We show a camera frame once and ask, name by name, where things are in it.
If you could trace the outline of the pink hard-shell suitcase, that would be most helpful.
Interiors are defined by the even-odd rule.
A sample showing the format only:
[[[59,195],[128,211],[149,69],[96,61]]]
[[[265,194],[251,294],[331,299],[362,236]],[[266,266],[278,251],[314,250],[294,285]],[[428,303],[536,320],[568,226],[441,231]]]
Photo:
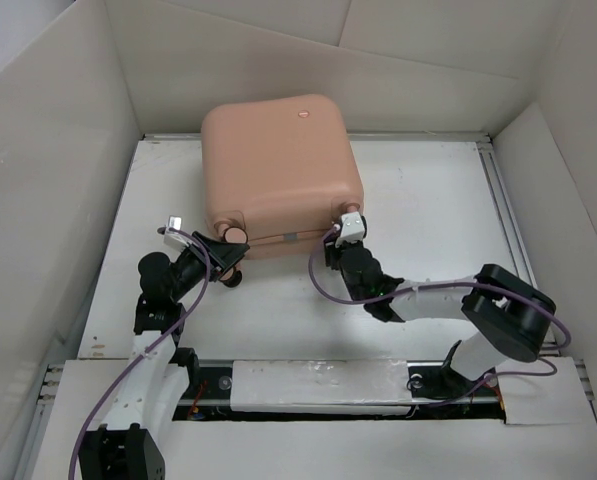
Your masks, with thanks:
[[[218,106],[201,126],[205,219],[247,259],[310,252],[364,189],[342,113],[319,94]]]

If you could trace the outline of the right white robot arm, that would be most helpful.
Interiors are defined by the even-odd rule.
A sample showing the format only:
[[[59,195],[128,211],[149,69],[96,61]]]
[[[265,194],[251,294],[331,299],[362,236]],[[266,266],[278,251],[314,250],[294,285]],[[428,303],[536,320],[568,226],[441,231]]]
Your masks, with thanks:
[[[361,241],[323,242],[325,265],[340,273],[349,298],[323,289],[323,296],[344,305],[360,305],[383,323],[423,319],[470,322],[476,333],[450,348],[432,384],[454,394],[475,387],[507,360],[538,360],[554,301],[497,264],[486,264],[472,277],[414,282],[392,277]]]

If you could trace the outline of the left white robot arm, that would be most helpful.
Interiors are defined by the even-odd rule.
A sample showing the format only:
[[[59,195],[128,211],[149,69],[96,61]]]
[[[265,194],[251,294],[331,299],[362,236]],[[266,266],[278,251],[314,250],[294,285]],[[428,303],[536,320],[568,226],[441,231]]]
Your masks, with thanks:
[[[127,366],[88,414],[69,461],[71,479],[163,479],[160,450],[164,427],[182,396],[200,387],[198,358],[178,346],[192,307],[182,298],[212,282],[236,287],[238,263],[249,246],[245,238],[211,239],[162,227],[159,234],[183,248],[176,260],[162,252],[138,263],[141,294],[135,308],[132,352]]]

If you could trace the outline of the white foam cover block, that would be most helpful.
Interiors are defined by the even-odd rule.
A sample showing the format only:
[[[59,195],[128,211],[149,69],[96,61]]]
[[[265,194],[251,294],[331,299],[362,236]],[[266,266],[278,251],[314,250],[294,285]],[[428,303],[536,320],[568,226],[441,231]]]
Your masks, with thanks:
[[[237,412],[388,414],[413,404],[404,360],[236,361]]]

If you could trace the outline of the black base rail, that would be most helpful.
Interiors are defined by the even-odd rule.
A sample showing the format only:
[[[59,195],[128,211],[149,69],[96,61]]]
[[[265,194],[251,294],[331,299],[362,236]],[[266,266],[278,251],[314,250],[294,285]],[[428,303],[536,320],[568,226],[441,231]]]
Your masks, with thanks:
[[[405,359],[204,362],[173,417],[196,422],[505,419],[492,387],[451,403],[430,398],[426,382],[439,367],[437,361]]]

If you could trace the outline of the aluminium frame rail right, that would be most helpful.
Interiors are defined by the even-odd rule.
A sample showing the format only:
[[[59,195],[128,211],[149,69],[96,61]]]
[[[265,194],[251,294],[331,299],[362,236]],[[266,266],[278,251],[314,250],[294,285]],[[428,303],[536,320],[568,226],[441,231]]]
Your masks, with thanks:
[[[497,163],[494,145],[489,135],[477,143],[477,152],[489,185],[494,208],[497,212],[507,249],[516,274],[533,287],[537,287],[535,275],[525,248],[512,203],[506,190],[502,172]]]

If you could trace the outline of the aluminium frame rail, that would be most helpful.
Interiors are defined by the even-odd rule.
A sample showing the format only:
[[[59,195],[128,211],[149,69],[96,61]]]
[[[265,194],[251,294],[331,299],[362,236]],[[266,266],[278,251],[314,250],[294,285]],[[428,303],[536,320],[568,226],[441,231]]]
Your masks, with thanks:
[[[57,397],[65,364],[49,364],[42,377],[33,416],[23,444],[15,480],[29,480],[37,463],[40,447]]]
[[[497,163],[494,145],[489,135],[477,143],[477,152],[489,185],[494,208],[497,212],[507,249],[516,274],[533,287],[537,287],[535,275],[525,248],[512,203],[506,190],[502,172]]]

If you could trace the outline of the aluminium frame rail left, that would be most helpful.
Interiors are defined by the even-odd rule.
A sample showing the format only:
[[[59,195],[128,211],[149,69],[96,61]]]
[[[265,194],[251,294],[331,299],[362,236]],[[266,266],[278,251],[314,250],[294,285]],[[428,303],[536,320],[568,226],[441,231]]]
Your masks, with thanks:
[[[40,447],[57,397],[65,364],[49,364],[42,377],[33,416],[23,444],[15,480],[29,480],[37,463]]]

